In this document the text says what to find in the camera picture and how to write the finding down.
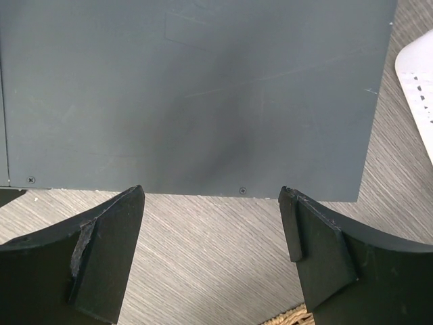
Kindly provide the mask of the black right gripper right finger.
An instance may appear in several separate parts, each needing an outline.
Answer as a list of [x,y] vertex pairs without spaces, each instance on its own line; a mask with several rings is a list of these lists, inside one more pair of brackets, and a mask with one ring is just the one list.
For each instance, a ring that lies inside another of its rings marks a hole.
[[317,324],[431,324],[432,246],[387,234],[298,190],[278,198],[290,260]]

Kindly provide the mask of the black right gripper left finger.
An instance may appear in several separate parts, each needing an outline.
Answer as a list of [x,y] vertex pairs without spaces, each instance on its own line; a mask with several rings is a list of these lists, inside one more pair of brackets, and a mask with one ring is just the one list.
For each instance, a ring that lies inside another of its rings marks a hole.
[[2,324],[116,324],[145,194],[100,205],[1,245]]

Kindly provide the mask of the wicker basket with fabric liner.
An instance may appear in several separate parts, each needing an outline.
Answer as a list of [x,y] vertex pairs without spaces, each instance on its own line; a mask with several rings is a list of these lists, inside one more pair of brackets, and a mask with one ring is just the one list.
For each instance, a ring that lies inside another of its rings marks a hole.
[[313,314],[308,312],[303,303],[263,322],[261,325],[315,325],[315,321]]

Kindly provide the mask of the white perforated plastic basket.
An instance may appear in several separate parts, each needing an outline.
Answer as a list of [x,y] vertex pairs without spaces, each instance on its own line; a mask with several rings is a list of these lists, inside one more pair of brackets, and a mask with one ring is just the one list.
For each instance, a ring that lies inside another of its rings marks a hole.
[[395,71],[429,157],[432,157],[432,31],[405,46]]

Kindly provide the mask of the dark network switch box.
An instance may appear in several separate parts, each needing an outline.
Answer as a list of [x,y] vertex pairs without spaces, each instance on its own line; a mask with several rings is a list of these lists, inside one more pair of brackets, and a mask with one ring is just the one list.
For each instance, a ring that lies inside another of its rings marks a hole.
[[354,202],[396,1],[2,1],[1,184]]

